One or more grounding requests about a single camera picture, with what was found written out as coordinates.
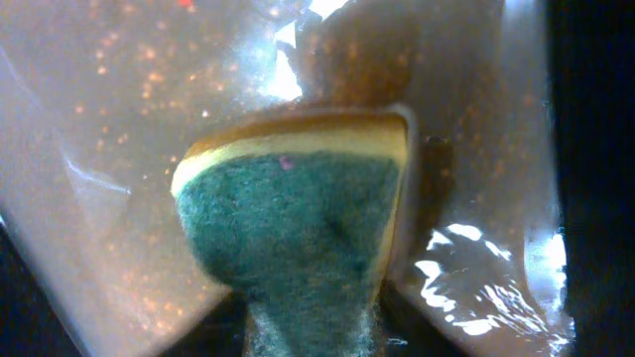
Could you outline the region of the green yellow sponge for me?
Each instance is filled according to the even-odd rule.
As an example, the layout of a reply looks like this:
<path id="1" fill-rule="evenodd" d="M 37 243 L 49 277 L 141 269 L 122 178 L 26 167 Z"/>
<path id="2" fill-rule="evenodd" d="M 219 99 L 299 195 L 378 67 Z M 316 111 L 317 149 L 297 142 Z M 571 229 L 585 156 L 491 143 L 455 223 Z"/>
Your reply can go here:
<path id="1" fill-rule="evenodd" d="M 378 356 L 408 124 L 318 112 L 213 134 L 171 194 L 190 249 L 245 298 L 248 356 Z"/>

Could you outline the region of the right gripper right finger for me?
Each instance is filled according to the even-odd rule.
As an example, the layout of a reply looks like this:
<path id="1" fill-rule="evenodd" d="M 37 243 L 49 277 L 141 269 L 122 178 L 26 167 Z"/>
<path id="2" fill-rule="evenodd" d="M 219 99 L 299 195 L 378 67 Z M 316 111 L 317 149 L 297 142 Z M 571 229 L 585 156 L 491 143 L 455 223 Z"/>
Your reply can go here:
<path id="1" fill-rule="evenodd" d="M 575 356 L 634 354 L 634 0 L 548 4 Z"/>

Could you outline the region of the black water tray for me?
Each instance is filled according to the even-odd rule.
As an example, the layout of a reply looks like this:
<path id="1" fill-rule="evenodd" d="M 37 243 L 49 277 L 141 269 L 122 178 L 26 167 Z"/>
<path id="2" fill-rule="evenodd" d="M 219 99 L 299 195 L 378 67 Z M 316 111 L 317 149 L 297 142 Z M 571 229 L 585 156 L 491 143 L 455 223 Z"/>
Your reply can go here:
<path id="1" fill-rule="evenodd" d="M 378 356 L 575 356 L 548 1 L 5 1 L 1 220 L 83 356 L 248 356 L 171 194 L 198 140 L 394 112 Z"/>

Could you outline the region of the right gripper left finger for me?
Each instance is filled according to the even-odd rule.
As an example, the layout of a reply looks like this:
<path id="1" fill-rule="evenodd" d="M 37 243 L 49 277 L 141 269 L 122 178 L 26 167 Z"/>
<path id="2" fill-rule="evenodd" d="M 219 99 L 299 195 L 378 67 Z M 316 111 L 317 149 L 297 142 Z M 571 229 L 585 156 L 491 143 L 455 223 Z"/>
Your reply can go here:
<path id="1" fill-rule="evenodd" d="M 1 357 L 81 357 L 1 223 Z"/>

